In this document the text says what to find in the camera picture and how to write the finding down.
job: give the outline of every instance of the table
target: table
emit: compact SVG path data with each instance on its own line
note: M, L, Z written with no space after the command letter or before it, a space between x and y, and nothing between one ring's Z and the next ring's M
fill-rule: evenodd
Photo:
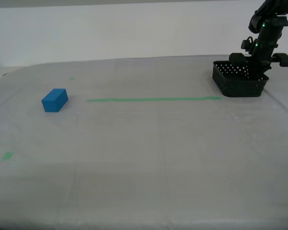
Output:
M0 228L287 230L288 68L267 72L261 97L227 98L212 80L212 62L227 58L50 63L2 77ZM45 113L53 88L69 101ZM136 100L182 97L197 100ZM91 100L105 98L135 100Z

